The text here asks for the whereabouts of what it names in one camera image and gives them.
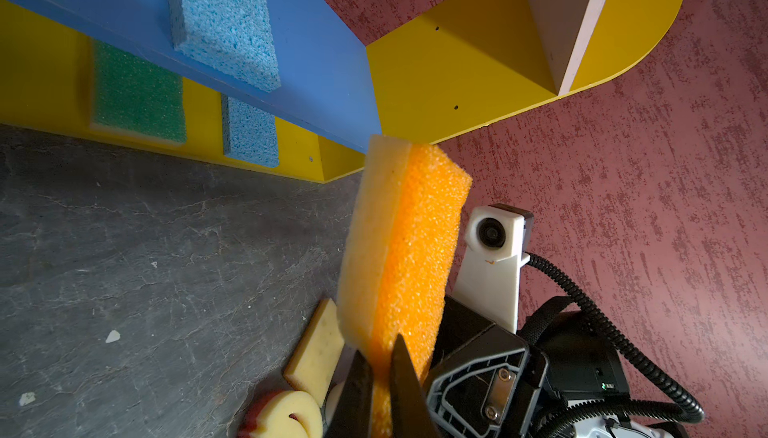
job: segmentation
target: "yellow shelf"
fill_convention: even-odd
[[[664,36],[682,0],[607,0],[570,94],[615,78]],[[371,43],[382,130],[437,143],[557,96],[527,0],[447,0]]]
[[[682,0],[607,0],[572,93],[643,59]],[[220,95],[184,79],[183,145],[92,129],[90,39],[0,0],[0,122],[324,183],[364,156],[276,118],[280,165],[224,156]],[[527,0],[447,0],[367,48],[382,130],[437,143],[555,99]]]
[[[364,155],[276,118],[280,165],[267,168],[224,156],[220,94],[184,78],[187,141],[156,142],[92,129],[91,40],[0,0],[0,122],[111,145],[139,148],[255,172],[325,183],[362,168]]]

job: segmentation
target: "cream sponge block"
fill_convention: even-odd
[[[312,395],[317,405],[322,406],[343,347],[344,338],[339,331],[336,304],[333,300],[323,300],[293,352],[283,376],[294,388]]]
[[[376,376],[372,436],[392,434],[389,361],[405,338],[426,376],[472,179],[437,146],[373,136],[339,282],[339,325]]]

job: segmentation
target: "camera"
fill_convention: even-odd
[[[520,268],[531,238],[533,213],[508,204],[478,206],[469,216],[467,249],[451,296],[517,332]]]

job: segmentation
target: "gray stone floor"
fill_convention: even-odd
[[[254,393],[285,385],[335,296],[359,175],[315,185],[5,126],[0,159],[0,435],[233,436]]]

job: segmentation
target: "screw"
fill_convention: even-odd
[[[498,412],[493,407],[493,405],[488,405],[485,407],[485,415],[488,417],[489,420],[496,421],[498,418]]]

